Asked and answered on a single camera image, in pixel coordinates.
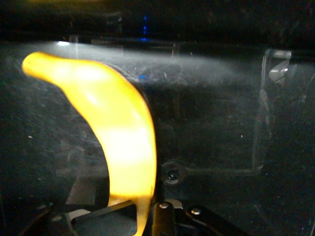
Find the dark background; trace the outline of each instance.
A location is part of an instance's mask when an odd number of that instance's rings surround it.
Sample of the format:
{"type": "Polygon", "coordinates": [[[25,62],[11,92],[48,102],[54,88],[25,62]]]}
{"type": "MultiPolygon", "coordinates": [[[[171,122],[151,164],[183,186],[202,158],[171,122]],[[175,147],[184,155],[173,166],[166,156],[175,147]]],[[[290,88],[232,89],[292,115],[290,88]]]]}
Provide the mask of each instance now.
{"type": "MultiPolygon", "coordinates": [[[[313,7],[313,1],[1,2],[0,189],[9,227],[27,204],[63,207],[82,173],[96,185],[93,206],[107,202],[106,161],[89,126],[58,88],[21,71],[25,56],[45,51],[108,64],[145,96],[166,198],[207,206],[251,235],[311,235],[313,7]],[[285,86],[266,84],[271,123],[255,130],[266,115],[259,91],[268,48],[293,49],[293,56],[285,86]],[[168,168],[180,170],[180,182],[167,182],[168,168]]],[[[267,73],[281,61],[272,60],[267,73]]]]}

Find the bolt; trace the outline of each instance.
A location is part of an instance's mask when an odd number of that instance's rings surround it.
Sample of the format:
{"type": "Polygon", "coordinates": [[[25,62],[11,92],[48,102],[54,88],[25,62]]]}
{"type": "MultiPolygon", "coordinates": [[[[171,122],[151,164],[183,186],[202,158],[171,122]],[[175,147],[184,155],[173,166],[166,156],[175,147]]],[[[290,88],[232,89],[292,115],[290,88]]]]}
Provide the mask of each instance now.
{"type": "Polygon", "coordinates": [[[191,212],[192,212],[192,214],[194,214],[194,215],[200,215],[201,210],[198,209],[198,208],[194,208],[194,209],[191,210],[191,212]]]}
{"type": "Polygon", "coordinates": [[[56,222],[60,221],[63,217],[62,216],[55,216],[54,218],[51,219],[51,221],[56,222]]]}
{"type": "Polygon", "coordinates": [[[44,208],[46,208],[47,206],[46,205],[41,205],[41,206],[39,206],[38,208],[37,208],[37,210],[42,210],[42,209],[44,209],[44,208]]]}
{"type": "Polygon", "coordinates": [[[167,175],[170,180],[177,180],[179,178],[179,171],[177,169],[172,169],[167,175]]]}
{"type": "Polygon", "coordinates": [[[168,208],[168,203],[161,203],[159,205],[159,207],[162,208],[162,209],[166,209],[166,208],[168,208]]]}

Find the round hole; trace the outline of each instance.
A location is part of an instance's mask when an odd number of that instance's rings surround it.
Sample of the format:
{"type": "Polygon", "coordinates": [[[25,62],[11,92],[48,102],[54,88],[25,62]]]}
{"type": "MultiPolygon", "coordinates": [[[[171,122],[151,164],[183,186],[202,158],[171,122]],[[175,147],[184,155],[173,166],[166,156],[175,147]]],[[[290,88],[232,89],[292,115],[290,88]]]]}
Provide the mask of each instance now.
{"type": "Polygon", "coordinates": [[[168,203],[161,203],[159,205],[159,207],[162,208],[162,209],[166,209],[166,208],[168,208],[168,203]]]}
{"type": "Polygon", "coordinates": [[[170,180],[177,180],[179,178],[179,171],[177,169],[172,169],[167,173],[170,180]]]}

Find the bolt head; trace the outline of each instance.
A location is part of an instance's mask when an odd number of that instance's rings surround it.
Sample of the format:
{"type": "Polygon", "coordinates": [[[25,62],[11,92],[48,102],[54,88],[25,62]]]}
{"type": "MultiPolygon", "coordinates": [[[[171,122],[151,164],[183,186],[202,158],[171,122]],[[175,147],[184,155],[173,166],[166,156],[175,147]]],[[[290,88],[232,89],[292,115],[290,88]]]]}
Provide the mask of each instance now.
{"type": "Polygon", "coordinates": [[[166,208],[168,208],[168,206],[169,206],[168,203],[161,203],[161,204],[159,205],[159,207],[162,208],[162,209],[166,209],[166,208]]]}
{"type": "Polygon", "coordinates": [[[201,214],[201,210],[198,208],[194,208],[191,210],[191,213],[194,215],[200,215],[201,214]]]}

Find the screw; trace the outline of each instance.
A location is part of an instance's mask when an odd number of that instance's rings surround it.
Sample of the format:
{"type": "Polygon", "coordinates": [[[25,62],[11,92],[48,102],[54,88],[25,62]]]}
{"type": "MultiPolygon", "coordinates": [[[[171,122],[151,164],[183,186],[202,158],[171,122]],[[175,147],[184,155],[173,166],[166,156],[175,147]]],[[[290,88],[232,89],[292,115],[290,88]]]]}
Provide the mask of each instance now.
{"type": "Polygon", "coordinates": [[[60,221],[63,217],[62,216],[55,216],[54,218],[51,219],[51,221],[56,222],[60,221]]]}
{"type": "Polygon", "coordinates": [[[194,214],[194,215],[200,215],[201,210],[198,209],[198,208],[194,208],[194,209],[191,210],[191,213],[194,214]]]}
{"type": "Polygon", "coordinates": [[[42,209],[44,209],[44,208],[46,208],[47,206],[46,205],[41,205],[41,206],[39,206],[38,208],[36,208],[37,210],[42,210],[42,209]]]}
{"type": "Polygon", "coordinates": [[[177,180],[179,178],[179,171],[172,169],[167,173],[167,175],[170,180],[177,180]]]}
{"type": "Polygon", "coordinates": [[[168,208],[168,203],[161,203],[159,205],[159,207],[162,208],[162,209],[166,209],[166,208],[168,208]]]}

